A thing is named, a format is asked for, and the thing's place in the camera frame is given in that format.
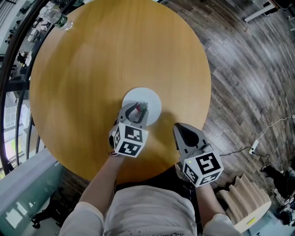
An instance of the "white t-shirt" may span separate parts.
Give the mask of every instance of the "white t-shirt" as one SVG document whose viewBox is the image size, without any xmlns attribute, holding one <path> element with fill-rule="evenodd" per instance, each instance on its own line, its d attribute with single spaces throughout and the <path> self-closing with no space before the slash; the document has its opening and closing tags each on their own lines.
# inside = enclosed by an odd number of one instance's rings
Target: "white t-shirt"
<svg viewBox="0 0 295 236">
<path fill-rule="evenodd" d="M 196 236 L 191 202 L 179 194 L 151 186 L 118 191 L 106 218 L 93 205 L 79 202 L 59 236 Z M 241 236 L 226 215 L 217 214 L 203 231 L 206 236 Z"/>
</svg>

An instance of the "plastic bottle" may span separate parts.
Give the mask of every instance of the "plastic bottle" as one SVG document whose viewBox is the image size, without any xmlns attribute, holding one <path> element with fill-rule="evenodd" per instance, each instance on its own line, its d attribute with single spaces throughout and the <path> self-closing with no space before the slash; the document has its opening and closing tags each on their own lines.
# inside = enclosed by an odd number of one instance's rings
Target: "plastic bottle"
<svg viewBox="0 0 295 236">
<path fill-rule="evenodd" d="M 68 19 L 67 16 L 60 13 L 58 10 L 46 7 L 43 7 L 40 11 L 42 18 L 46 19 L 49 23 L 54 24 L 56 27 L 59 27 L 61 30 L 68 31 L 73 27 L 73 22 Z"/>
</svg>

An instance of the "cable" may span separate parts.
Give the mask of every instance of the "cable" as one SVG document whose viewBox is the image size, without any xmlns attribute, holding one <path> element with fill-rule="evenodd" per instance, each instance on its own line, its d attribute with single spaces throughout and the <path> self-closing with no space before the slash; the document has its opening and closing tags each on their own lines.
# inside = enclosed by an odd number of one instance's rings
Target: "cable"
<svg viewBox="0 0 295 236">
<path fill-rule="evenodd" d="M 247 149 L 247 148 L 251 148 L 251 147 L 244 147 L 242 150 L 239 150 L 239 151 L 236 151 L 236 152 L 232 152 L 232 153 L 228 153 L 228 154 L 222 154 L 222 155 L 220 155 L 220 156 L 224 157 L 224 156 L 231 155 L 231 154 L 233 154 L 233 153 L 240 153 L 240 152 L 244 151 L 244 150 Z"/>
<path fill-rule="evenodd" d="M 264 155 L 261 155 L 261 154 L 258 154 L 258 153 L 255 153 L 255 152 L 253 152 L 253 154 L 256 155 L 256 156 L 260 156 L 260 157 L 267 157 L 268 156 L 268 158 L 266 159 L 266 161 L 268 161 L 268 159 L 271 157 L 270 154 L 266 154 L 265 156 Z"/>
<path fill-rule="evenodd" d="M 269 125 L 269 126 L 265 129 L 264 133 L 263 133 L 262 135 L 260 135 L 260 136 L 258 137 L 257 140 L 259 140 L 259 139 L 260 139 L 260 138 L 266 133 L 266 130 L 267 130 L 269 127 L 272 127 L 275 123 L 273 123 L 272 125 Z"/>
</svg>

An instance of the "railing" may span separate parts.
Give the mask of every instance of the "railing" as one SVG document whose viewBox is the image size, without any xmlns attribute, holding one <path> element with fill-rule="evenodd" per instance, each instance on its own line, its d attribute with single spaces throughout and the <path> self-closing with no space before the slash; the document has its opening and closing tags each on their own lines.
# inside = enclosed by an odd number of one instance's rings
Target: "railing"
<svg viewBox="0 0 295 236">
<path fill-rule="evenodd" d="M 75 3 L 76 0 L 69 0 L 68 3 L 63 7 L 61 12 L 63 14 L 67 14 L 68 10 L 72 7 L 72 5 Z M 11 172 L 14 168 L 12 166 L 12 162 L 16 161 L 17 166 L 20 165 L 19 161 L 19 152 L 18 152 L 18 137 L 19 137 L 19 121 L 21 116 L 21 107 L 23 104 L 24 96 L 26 90 L 30 87 L 30 75 L 32 72 L 33 64 L 36 59 L 36 56 L 39 52 L 39 49 L 46 39 L 46 36 L 50 33 L 50 31 L 53 29 L 53 25 L 51 25 L 45 35 L 41 38 L 39 42 L 37 42 L 32 50 L 32 59 L 30 62 L 30 65 L 27 68 L 24 81 L 14 82 L 9 81 L 10 72 L 12 70 L 12 66 L 14 63 L 14 60 L 18 54 L 19 48 L 22 45 L 23 40 L 25 39 L 29 29 L 35 22 L 37 16 L 39 15 L 40 10 L 48 3 L 48 0 L 35 0 L 35 4 L 32 6 L 32 9 L 28 13 L 27 17 L 23 20 L 23 22 L 20 24 L 20 26 L 17 28 L 16 32 L 14 33 L 11 42 L 8 46 L 7 52 L 5 54 L 5 57 L 2 62 L 2 68 L 0 71 L 0 107 L 1 107 L 1 114 L 0 114 L 0 160 L 2 163 L 2 168 L 0 168 L 0 171 L 3 170 L 4 174 L 7 175 L 9 172 Z M 16 129 L 15 129 L 15 151 L 16 155 L 15 158 L 12 160 L 8 160 L 6 156 L 6 150 L 5 150 L 5 139 L 4 139 L 4 108 L 5 108 L 5 98 L 6 93 L 10 91 L 21 91 L 18 106 L 17 106 L 17 112 L 16 112 Z M 30 153 L 30 137 L 31 137 L 31 130 L 32 126 L 34 124 L 32 116 L 30 116 L 29 121 L 29 129 L 27 134 L 27 140 L 26 140 L 26 159 L 29 158 Z M 36 144 L 36 153 L 39 151 L 39 144 L 40 144 L 40 137 L 37 138 L 37 144 Z"/>
</svg>

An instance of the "wooden floor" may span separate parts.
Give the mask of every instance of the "wooden floor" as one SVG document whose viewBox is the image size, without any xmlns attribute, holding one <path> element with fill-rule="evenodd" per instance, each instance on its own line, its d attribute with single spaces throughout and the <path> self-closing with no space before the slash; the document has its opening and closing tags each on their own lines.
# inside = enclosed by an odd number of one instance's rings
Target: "wooden floor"
<svg viewBox="0 0 295 236">
<path fill-rule="evenodd" d="M 203 131 L 220 153 L 250 147 L 269 125 L 295 114 L 295 32 L 289 11 L 245 17 L 262 8 L 251 0 L 170 0 L 165 4 L 194 30 L 204 46 L 211 71 L 212 96 Z M 256 151 L 270 154 L 279 170 L 293 157 L 292 118 L 269 128 Z M 267 191 L 273 187 L 260 173 L 266 158 L 248 149 L 222 157 L 224 185 L 245 173 Z"/>
</svg>

